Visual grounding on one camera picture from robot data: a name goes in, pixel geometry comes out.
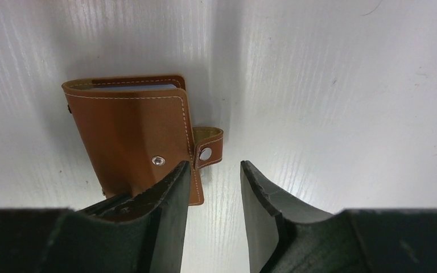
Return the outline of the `brown leather card holder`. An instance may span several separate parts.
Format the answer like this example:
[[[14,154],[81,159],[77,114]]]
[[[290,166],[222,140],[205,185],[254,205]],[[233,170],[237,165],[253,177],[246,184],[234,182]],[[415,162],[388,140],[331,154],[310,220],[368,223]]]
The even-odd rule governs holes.
[[[192,125],[183,76],[83,78],[62,88],[106,198],[136,196],[188,161],[189,204],[203,204],[200,170],[222,160],[224,132]]]

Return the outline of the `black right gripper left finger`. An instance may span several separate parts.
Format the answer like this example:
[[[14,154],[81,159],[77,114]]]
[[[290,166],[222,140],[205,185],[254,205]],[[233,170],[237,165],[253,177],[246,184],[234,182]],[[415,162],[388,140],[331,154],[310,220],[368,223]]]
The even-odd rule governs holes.
[[[178,272],[191,167],[82,210],[0,209],[0,272]]]

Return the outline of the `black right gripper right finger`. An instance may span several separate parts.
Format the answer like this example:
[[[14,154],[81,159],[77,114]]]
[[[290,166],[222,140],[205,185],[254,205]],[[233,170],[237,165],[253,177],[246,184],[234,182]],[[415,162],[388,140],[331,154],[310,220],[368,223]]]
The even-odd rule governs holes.
[[[241,193],[251,272],[437,272],[437,209],[331,214],[249,161],[241,162]]]

